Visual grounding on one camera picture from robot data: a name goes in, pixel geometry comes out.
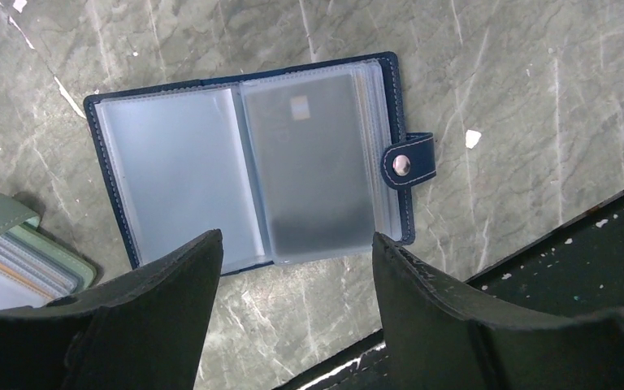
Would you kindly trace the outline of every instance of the snap button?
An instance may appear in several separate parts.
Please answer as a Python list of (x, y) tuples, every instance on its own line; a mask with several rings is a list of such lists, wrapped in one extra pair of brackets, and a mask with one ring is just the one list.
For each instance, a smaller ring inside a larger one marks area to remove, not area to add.
[(404, 154), (400, 154), (393, 159), (393, 171), (396, 175), (406, 176), (410, 172), (410, 159)]

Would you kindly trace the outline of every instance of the open card holder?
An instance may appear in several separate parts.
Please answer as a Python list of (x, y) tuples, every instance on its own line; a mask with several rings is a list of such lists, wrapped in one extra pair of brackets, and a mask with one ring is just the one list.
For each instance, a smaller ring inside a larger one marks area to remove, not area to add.
[(134, 267), (206, 230), (223, 269), (414, 241), (410, 188), (436, 174), (405, 130), (393, 53), (88, 96), (84, 109)]

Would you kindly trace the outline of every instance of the blue leather strap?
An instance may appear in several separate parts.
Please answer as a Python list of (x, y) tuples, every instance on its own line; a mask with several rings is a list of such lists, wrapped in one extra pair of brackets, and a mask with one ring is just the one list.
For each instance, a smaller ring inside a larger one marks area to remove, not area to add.
[[(404, 155), (409, 159), (407, 175), (400, 176), (393, 170), (393, 161)], [(410, 189), (436, 176), (434, 134), (409, 132), (406, 141), (393, 144), (383, 152), (381, 174), (386, 185), (392, 189)]]

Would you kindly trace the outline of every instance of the green card holder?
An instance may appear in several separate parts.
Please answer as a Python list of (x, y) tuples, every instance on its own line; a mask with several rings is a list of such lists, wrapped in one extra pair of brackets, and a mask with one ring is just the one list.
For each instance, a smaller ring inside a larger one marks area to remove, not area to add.
[(79, 278), (74, 293), (88, 288), (97, 270), (90, 263), (71, 253), (61, 245), (38, 233), (40, 216), (16, 200), (0, 193), (0, 236), (8, 232), (23, 245), (43, 254), (57, 266)]

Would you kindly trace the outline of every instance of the tabletop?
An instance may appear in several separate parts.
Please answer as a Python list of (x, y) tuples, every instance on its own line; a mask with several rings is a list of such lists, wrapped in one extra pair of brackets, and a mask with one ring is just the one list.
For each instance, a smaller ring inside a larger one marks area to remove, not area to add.
[[(437, 140), (431, 265), (465, 280), (624, 189), (624, 0), (0, 0), (0, 192), (111, 279), (85, 96), (385, 50)], [(228, 276), (196, 387), (272, 388), (380, 327), (369, 254)]]

